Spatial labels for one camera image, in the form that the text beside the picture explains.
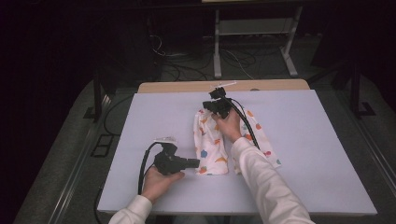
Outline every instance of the black device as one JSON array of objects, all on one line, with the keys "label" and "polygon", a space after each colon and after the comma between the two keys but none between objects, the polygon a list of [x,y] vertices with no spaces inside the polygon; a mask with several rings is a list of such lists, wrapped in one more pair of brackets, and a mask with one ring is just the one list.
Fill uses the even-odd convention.
[{"label": "black device", "polygon": [[231,98],[225,98],[226,92],[223,88],[215,88],[209,93],[210,97],[216,101],[204,101],[204,108],[215,114],[220,114],[223,119],[227,118],[232,105]]},{"label": "black device", "polygon": [[171,175],[186,168],[198,168],[199,160],[175,156],[177,147],[172,143],[161,143],[161,145],[163,151],[158,153],[154,159],[154,165],[161,174]]},{"label": "black device", "polygon": [[[227,118],[228,114],[230,113],[230,109],[233,108],[235,112],[239,115],[242,121],[244,121],[245,125],[247,126],[247,129],[250,133],[250,136],[252,138],[252,141],[254,145],[260,149],[259,143],[257,142],[256,136],[254,135],[253,130],[250,127],[250,124],[246,118],[245,112],[243,107],[234,99],[232,98],[227,98],[225,97],[226,92],[224,88],[215,88],[212,92],[209,93],[210,97],[214,99],[215,101],[204,101],[203,105],[204,108],[207,110],[210,110],[211,112],[215,114],[220,114],[223,119]],[[237,102],[241,108],[244,114],[242,114],[241,111],[239,111],[238,107],[233,104],[233,101]]]},{"label": "black device", "polygon": [[168,142],[154,142],[151,144],[151,146],[146,150],[145,156],[143,157],[142,160],[142,165],[140,167],[140,174],[139,174],[139,182],[137,186],[137,194],[142,193],[142,188],[143,188],[143,180],[145,178],[145,168],[146,168],[146,162],[149,157],[149,152],[151,151],[151,148],[154,147],[157,144],[161,144],[163,147],[163,151],[158,153],[155,158],[154,158],[154,163],[155,167],[157,167],[158,172],[160,172],[163,175],[171,175],[175,174],[181,170],[185,170],[187,168],[198,168],[199,167],[199,160],[196,159],[185,159],[181,158],[178,156],[175,156],[177,147]]}]

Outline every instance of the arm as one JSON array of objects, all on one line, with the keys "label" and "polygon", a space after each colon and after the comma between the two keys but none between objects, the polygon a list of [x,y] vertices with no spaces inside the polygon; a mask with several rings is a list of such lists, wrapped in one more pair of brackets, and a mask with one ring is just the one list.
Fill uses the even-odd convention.
[{"label": "arm", "polygon": [[170,186],[184,177],[184,173],[162,175],[157,168],[151,167],[145,179],[142,195],[136,197],[126,207],[118,211],[111,219],[110,224],[145,223],[152,205],[169,190]]},{"label": "arm", "polygon": [[242,175],[256,199],[262,220],[274,224],[313,223],[300,199],[291,191],[262,153],[239,131],[239,117],[232,109],[226,119],[212,118],[233,142],[231,153],[239,161]]}]

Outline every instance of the handheld controller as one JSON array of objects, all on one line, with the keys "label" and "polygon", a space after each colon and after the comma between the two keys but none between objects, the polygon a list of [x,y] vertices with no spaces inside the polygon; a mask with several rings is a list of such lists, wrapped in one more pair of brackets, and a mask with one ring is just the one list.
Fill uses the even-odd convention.
[{"label": "handheld controller", "polygon": [[212,92],[209,93],[210,97],[215,101],[204,101],[204,108],[210,110],[215,114],[220,114],[222,119],[227,118],[228,113],[232,106],[229,102],[231,102],[231,98],[225,98],[225,90],[221,88],[215,88]]},{"label": "handheld controller", "polygon": [[160,143],[163,151],[158,153],[154,159],[154,165],[163,175],[171,175],[186,168],[198,168],[199,160],[185,159],[175,156],[177,147],[172,143]]}]

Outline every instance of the white cloth with colorful pattern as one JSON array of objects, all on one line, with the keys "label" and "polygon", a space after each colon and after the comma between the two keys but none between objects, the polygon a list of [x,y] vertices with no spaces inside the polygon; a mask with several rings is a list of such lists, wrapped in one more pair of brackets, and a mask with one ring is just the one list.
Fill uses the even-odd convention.
[{"label": "white cloth with colorful pattern", "polygon": [[[280,166],[280,161],[273,151],[271,144],[265,135],[262,126],[254,118],[251,111],[238,107],[239,111],[246,114],[256,140],[259,144],[260,151],[265,155],[274,168]],[[195,152],[197,159],[200,160],[200,166],[196,169],[198,175],[224,175],[228,173],[228,155],[224,149],[222,133],[219,131],[217,123],[211,117],[212,112],[207,109],[200,109],[195,114],[193,132],[195,142]],[[241,120],[241,134],[253,144],[253,140],[244,121]],[[234,171],[241,173],[239,164],[233,160]]]}]

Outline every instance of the table leg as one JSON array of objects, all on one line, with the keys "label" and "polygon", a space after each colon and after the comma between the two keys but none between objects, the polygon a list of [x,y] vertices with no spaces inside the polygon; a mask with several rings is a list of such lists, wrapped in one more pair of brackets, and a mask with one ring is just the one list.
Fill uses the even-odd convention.
[{"label": "table leg", "polygon": [[215,23],[215,54],[213,55],[213,65],[215,68],[215,78],[221,78],[221,66],[219,56],[219,10],[216,10],[216,23]]},{"label": "table leg", "polygon": [[291,60],[291,57],[289,55],[289,51],[290,51],[291,43],[293,42],[294,35],[297,30],[298,21],[300,19],[300,15],[302,11],[303,11],[303,7],[297,7],[296,13],[293,18],[293,22],[289,30],[288,42],[286,43],[285,47],[280,48],[280,52],[282,53],[283,60],[285,61],[286,66],[288,67],[289,74],[291,77],[298,76],[297,70],[294,67],[293,61]]}]

